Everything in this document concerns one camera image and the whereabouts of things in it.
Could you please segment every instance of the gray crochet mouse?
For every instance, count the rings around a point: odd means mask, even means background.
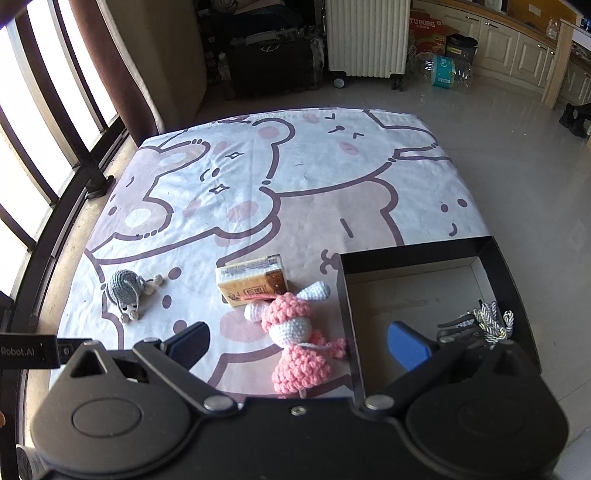
[[[156,275],[154,278],[144,280],[131,270],[119,270],[107,283],[107,298],[117,305],[121,313],[121,322],[129,323],[131,320],[139,319],[139,298],[142,293],[152,295],[154,285],[162,285],[162,275]]]

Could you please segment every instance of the plastic water bottle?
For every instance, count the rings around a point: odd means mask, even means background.
[[[219,62],[217,63],[217,70],[222,78],[223,94],[226,100],[234,100],[236,93],[232,86],[232,76],[230,75],[230,65],[224,52],[218,55]]]
[[[458,90],[470,88],[472,84],[472,67],[466,61],[420,53],[415,65],[418,75],[436,87]]]

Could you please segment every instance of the window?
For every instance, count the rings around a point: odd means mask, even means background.
[[[0,29],[0,66],[0,327],[27,332],[85,188],[100,196],[113,181],[99,165],[125,129],[68,0],[33,0]],[[25,379],[0,375],[2,409],[17,422]],[[0,446],[0,478],[18,478],[16,427],[4,429],[14,441]]]

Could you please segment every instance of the red box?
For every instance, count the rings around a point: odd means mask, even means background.
[[[444,25],[441,20],[422,10],[411,10],[409,44],[416,46],[417,53],[433,52],[445,55],[446,37],[453,33],[458,32],[455,28]]]

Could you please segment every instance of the wall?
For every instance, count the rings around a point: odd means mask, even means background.
[[[191,0],[106,0],[166,131],[193,125],[207,87]]]
[[[528,10],[530,4],[542,10],[540,17]],[[509,0],[508,14],[522,22],[533,23],[544,33],[550,18],[564,18],[572,23],[577,21],[576,13],[560,0]]]

